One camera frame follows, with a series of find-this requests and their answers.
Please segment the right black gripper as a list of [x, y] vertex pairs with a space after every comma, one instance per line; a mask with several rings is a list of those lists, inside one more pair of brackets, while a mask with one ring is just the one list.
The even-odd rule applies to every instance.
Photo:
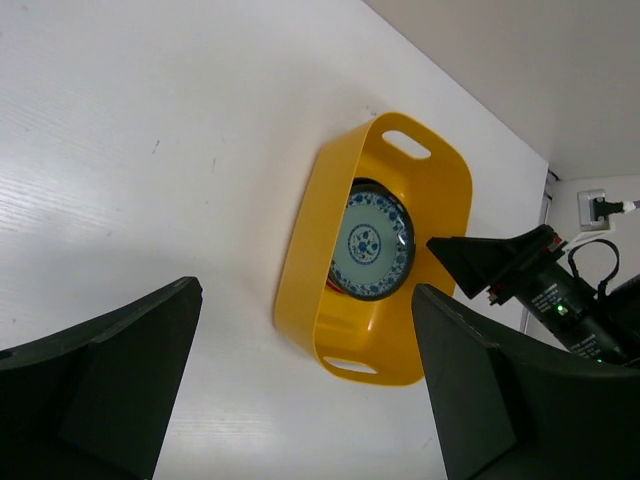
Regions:
[[467, 298], [487, 290], [492, 304], [515, 298], [569, 352], [599, 363], [628, 363], [630, 334], [606, 306], [607, 287], [619, 273], [620, 252], [610, 273], [595, 286], [581, 275], [575, 256], [548, 225], [512, 238], [432, 237], [426, 247]]

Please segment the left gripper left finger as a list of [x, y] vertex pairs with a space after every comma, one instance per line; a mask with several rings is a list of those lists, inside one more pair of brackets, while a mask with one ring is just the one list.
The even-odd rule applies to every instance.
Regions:
[[2, 350], [2, 478], [152, 478], [201, 306], [183, 277]]

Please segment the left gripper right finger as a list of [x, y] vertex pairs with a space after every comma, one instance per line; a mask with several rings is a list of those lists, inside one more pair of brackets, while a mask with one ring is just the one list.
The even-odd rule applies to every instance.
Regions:
[[636, 479], [639, 372], [551, 347], [419, 284], [412, 315], [450, 479]]

